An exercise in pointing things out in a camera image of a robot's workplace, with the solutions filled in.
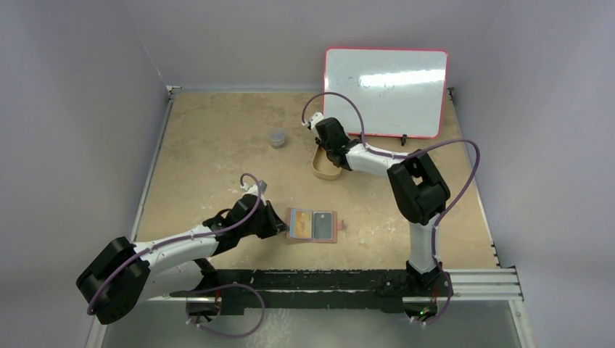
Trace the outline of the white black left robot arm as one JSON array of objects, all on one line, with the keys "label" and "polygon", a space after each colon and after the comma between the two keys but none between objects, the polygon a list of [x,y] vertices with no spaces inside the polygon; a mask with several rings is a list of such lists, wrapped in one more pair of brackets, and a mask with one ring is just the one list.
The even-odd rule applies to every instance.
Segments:
[{"label": "white black left robot arm", "polygon": [[163,294],[194,292],[206,297],[220,285],[209,259],[247,236],[266,239],[287,231],[270,201],[245,194],[191,230],[149,242],[113,239],[78,276],[86,312],[108,325],[138,303]]}]

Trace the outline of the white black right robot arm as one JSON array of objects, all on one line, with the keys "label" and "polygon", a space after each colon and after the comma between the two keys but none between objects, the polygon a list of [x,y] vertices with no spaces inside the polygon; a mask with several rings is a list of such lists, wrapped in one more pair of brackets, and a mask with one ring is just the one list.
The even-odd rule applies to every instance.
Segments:
[{"label": "white black right robot arm", "polygon": [[417,295],[433,289],[442,275],[438,253],[439,226],[450,198],[450,189],[431,157],[421,150],[411,154],[371,146],[351,139],[333,117],[315,113],[303,125],[334,166],[386,178],[396,205],[409,223],[410,253],[407,285]]}]

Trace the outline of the grey credit card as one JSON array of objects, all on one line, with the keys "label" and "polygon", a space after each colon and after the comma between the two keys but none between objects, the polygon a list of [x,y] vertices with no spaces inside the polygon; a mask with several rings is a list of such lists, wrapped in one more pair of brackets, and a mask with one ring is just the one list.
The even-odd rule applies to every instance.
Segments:
[{"label": "grey credit card", "polygon": [[330,241],[334,237],[334,213],[313,213],[313,238],[319,241]]}]

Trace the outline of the brown leather card holder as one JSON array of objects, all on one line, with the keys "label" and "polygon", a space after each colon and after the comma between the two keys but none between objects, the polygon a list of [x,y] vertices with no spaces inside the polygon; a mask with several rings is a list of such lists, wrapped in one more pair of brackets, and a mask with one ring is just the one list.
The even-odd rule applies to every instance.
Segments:
[{"label": "brown leather card holder", "polygon": [[[307,210],[307,209],[299,209],[299,208],[289,208],[287,210],[287,213],[286,213],[286,224],[288,226],[289,226],[289,221],[290,221],[290,213],[291,213],[291,210],[293,210],[293,209]],[[290,227],[289,227],[288,231],[286,232],[286,237],[288,239],[292,240],[292,241],[300,241],[300,242],[306,242],[306,243],[326,243],[326,244],[334,244],[334,243],[336,243],[337,242],[338,232],[343,231],[347,227],[346,224],[345,224],[345,221],[340,220],[338,218],[338,216],[337,216],[337,213],[335,211],[325,211],[325,210],[310,210],[310,211],[312,213],[314,213],[314,212],[333,212],[334,213],[334,237],[333,237],[333,239],[330,240],[330,241],[319,241],[319,240],[315,240],[313,238],[313,235],[312,235],[312,238],[308,239],[308,240],[293,239],[289,235]]]}]

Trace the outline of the gold credit card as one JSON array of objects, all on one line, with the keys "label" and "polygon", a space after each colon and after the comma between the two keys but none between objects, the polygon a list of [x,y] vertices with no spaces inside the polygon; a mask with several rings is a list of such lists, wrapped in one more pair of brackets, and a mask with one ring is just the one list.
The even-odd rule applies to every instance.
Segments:
[{"label": "gold credit card", "polygon": [[293,209],[290,213],[289,235],[293,239],[308,240],[313,235],[313,213],[310,210]]}]

